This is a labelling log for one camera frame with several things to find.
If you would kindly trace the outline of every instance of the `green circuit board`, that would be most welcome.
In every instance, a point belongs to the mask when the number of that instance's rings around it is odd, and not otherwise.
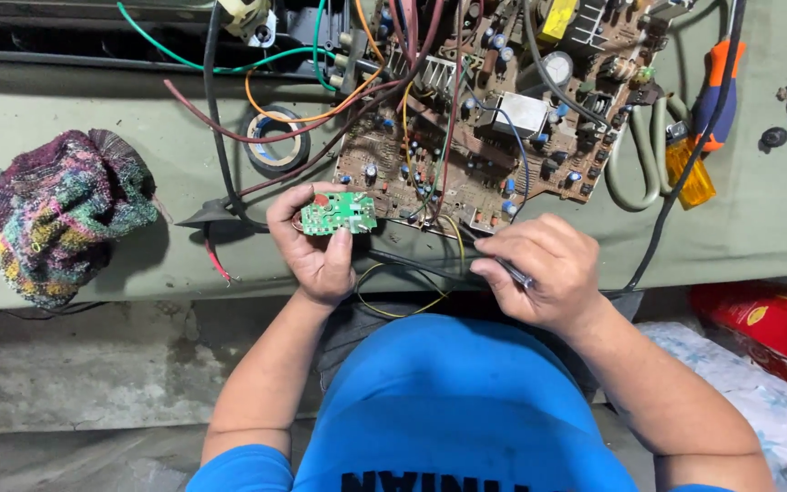
[[[352,234],[369,232],[378,226],[375,204],[366,193],[317,194],[302,208],[296,227],[308,236],[327,236],[341,227]]]

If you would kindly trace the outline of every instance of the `tape roll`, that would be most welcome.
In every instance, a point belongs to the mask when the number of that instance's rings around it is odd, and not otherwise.
[[[279,118],[297,119],[299,115],[293,111],[282,108],[281,106],[263,106],[264,111]],[[282,124],[289,127],[288,131],[295,131],[305,126],[305,123],[282,123],[273,120],[267,116],[261,115],[255,110],[247,113],[245,119],[242,121],[239,133],[251,138],[263,137],[263,129],[269,124]],[[291,169],[303,164],[309,157],[309,151],[312,149],[312,138],[309,137],[309,132],[300,133],[292,138],[293,149],[288,152],[286,156],[281,159],[276,159],[268,152],[265,143],[245,143],[242,145],[247,153],[247,158],[251,163],[265,169],[267,171],[274,171],[277,173],[286,173]]]

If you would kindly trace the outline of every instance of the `workbench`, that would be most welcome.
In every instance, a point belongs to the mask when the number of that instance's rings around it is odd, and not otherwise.
[[[727,24],[724,2],[704,0],[675,22],[670,45],[655,66],[657,80],[689,105],[700,90],[704,55]],[[687,285],[787,275],[787,144],[765,154],[761,133],[787,128],[784,103],[776,92],[787,85],[787,2],[749,0],[742,36],[749,48],[739,69],[739,114],[725,147],[706,160],[718,196],[688,212],[677,205],[664,228],[658,253],[640,287]],[[201,232],[173,225],[198,210],[205,200],[225,195],[211,131],[170,97],[162,80],[169,77],[206,110],[201,77],[119,72],[78,67],[0,64],[0,170],[19,153],[51,140],[63,130],[107,128],[132,144],[154,174],[162,218],[115,243],[112,263],[75,301],[266,296],[292,292],[296,284],[271,237],[244,229],[215,231],[220,261],[240,282],[227,287],[204,251]],[[247,111],[243,80],[219,76],[218,96],[224,125],[238,128]],[[313,85],[257,79],[252,86],[261,103],[277,103],[301,116],[329,108],[332,99]],[[335,134],[331,121],[312,131],[316,151]],[[266,180],[247,161],[240,143],[227,141],[237,186]],[[321,161],[298,181],[327,180],[333,159]],[[622,152],[625,191],[641,196],[643,178],[630,137]],[[248,213],[263,216],[285,182],[247,197]],[[624,286],[643,256],[660,209],[656,202],[640,213],[618,207],[600,184],[581,205],[552,195],[530,200],[520,218],[544,212],[560,215],[600,242],[600,287]],[[358,249],[372,247],[457,268],[452,240],[396,223],[386,223]],[[355,267],[374,262],[355,253]],[[370,279],[364,292],[432,288],[420,277],[390,268]],[[0,276],[0,308],[24,306]]]

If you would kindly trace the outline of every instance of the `red box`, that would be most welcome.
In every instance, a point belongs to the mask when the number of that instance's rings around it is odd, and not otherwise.
[[[690,298],[696,313],[731,330],[756,364],[787,381],[787,285],[695,285]]]

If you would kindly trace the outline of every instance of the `orange screwdriver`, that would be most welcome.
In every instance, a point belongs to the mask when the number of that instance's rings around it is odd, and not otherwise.
[[[703,131],[709,124],[709,118],[712,117],[713,111],[718,104],[719,95],[721,94],[721,77],[724,74],[725,59],[727,58],[727,49],[730,47],[730,31],[733,29],[734,7],[736,0],[731,2],[731,26],[727,29],[727,36],[719,44],[715,45],[709,51],[711,59],[711,71],[709,72],[709,81],[706,84],[704,92],[697,99],[694,105],[694,131],[697,133],[695,142],[700,140],[703,136]],[[746,44],[740,41],[736,48],[736,60],[734,61],[733,79],[730,81],[730,89],[727,95],[727,102],[724,105],[724,111],[721,113],[721,118],[715,124],[712,135],[709,136],[709,141],[703,147],[703,151],[711,152],[717,151],[722,148],[727,135],[730,133],[731,126],[734,125],[734,116],[736,115],[736,70],[740,63],[740,57],[746,51]]]

